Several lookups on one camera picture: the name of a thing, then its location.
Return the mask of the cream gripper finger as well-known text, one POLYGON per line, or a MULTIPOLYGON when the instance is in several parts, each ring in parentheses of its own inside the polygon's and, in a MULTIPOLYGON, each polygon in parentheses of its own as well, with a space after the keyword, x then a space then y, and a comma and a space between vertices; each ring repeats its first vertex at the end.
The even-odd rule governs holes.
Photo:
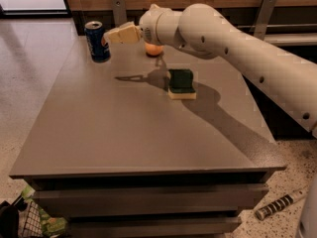
POLYGON ((120 44, 121 39, 117 30, 110 30, 104 33, 104 39, 111 44, 120 44))

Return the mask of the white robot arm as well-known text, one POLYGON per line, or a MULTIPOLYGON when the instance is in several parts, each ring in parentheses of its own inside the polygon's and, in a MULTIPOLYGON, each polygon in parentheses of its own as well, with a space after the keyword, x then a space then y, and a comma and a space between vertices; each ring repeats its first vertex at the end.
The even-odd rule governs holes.
POLYGON ((127 22, 104 38, 112 44, 143 40, 171 46, 206 60, 220 57, 306 131, 316 132, 317 64, 238 30, 208 5, 173 11, 153 4, 138 24, 127 22))

